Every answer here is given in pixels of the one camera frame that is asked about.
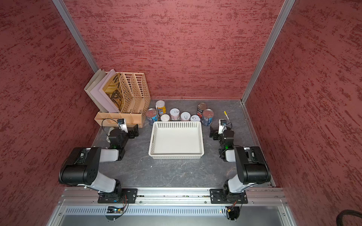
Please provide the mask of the white perforated plastic basket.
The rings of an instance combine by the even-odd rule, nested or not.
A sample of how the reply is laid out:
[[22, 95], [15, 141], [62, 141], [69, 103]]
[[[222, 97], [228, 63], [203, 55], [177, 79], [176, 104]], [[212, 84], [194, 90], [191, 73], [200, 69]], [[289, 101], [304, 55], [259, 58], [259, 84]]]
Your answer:
[[199, 121], [157, 121], [153, 124], [149, 156], [156, 159], [200, 159], [204, 155]]

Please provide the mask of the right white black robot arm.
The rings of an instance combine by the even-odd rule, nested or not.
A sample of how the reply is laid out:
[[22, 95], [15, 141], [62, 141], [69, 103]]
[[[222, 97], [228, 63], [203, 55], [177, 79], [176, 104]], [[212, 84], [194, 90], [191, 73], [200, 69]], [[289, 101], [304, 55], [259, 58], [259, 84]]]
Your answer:
[[271, 181], [272, 176], [260, 147], [234, 144], [234, 131], [225, 125], [219, 129], [210, 128], [209, 136], [220, 143], [219, 157], [236, 164], [236, 175], [223, 185], [223, 200], [235, 201], [248, 188]]

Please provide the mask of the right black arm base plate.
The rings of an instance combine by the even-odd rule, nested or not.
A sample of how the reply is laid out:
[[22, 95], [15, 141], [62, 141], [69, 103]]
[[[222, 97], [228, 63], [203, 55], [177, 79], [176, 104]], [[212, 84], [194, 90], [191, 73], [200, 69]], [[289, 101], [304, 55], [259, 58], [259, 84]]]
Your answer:
[[248, 204], [248, 198], [245, 193], [231, 193], [216, 188], [209, 191], [212, 204]]

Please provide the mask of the dark red labelled can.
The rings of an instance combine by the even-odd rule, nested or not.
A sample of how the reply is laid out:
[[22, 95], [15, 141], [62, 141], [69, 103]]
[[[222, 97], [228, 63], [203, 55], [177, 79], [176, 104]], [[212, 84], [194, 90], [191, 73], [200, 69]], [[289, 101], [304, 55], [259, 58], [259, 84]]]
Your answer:
[[202, 118], [202, 114], [203, 114], [204, 110], [206, 110], [206, 109], [207, 109], [206, 103], [203, 103], [203, 102], [199, 103], [197, 106], [197, 116], [199, 118]]

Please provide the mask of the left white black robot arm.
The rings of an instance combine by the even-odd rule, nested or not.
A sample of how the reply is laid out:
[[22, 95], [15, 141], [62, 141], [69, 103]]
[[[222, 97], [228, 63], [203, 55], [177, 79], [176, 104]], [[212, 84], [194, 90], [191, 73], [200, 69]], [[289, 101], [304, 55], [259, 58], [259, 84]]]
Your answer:
[[109, 132], [109, 148], [74, 148], [60, 169], [59, 183], [96, 190], [99, 193], [99, 203], [126, 201], [120, 181], [100, 173], [99, 165], [123, 160], [128, 140], [137, 136], [139, 136], [137, 124], [132, 127], [122, 125]]

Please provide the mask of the yellow labelled tall can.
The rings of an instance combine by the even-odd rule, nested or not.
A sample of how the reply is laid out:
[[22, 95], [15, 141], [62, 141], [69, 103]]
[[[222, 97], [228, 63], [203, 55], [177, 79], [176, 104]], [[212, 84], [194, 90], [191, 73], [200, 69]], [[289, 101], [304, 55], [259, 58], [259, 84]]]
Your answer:
[[156, 102], [156, 109], [159, 116], [166, 114], [166, 104], [165, 101], [159, 100]]

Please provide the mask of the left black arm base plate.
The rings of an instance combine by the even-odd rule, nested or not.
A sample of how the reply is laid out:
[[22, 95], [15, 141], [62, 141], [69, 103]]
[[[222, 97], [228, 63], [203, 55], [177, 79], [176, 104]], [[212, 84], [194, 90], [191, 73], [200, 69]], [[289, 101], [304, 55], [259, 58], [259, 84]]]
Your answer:
[[99, 193], [98, 203], [100, 204], [134, 204], [137, 198], [138, 189], [123, 188], [120, 193]]

